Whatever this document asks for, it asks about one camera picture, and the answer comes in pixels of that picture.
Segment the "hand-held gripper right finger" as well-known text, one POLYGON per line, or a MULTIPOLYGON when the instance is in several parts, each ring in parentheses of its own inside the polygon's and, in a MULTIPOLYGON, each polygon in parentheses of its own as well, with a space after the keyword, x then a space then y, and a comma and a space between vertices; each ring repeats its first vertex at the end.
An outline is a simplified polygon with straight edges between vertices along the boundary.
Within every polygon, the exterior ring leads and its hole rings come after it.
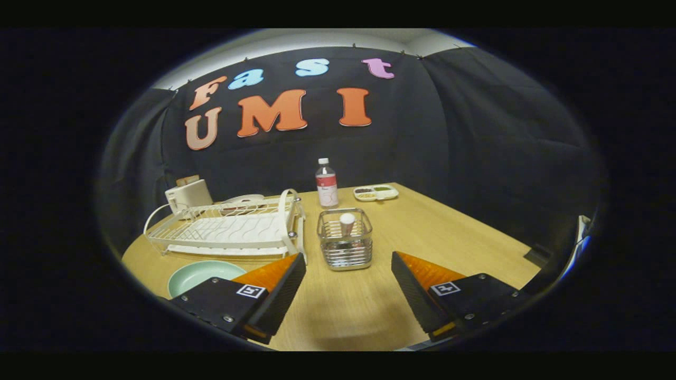
POLYGON ((391 271, 432 342, 483 329, 531 299, 492 275, 466 276, 408 253, 392 253, 391 271))

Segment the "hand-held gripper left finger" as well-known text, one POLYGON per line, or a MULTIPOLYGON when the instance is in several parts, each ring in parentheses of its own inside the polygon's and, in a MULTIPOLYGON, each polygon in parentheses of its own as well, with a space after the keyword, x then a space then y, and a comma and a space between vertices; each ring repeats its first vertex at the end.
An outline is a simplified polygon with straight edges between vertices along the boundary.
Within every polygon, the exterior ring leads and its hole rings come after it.
POLYGON ((171 304, 228 334, 268 344, 305 274, 304 255, 288 255, 234 279, 211 275, 172 297, 171 304))

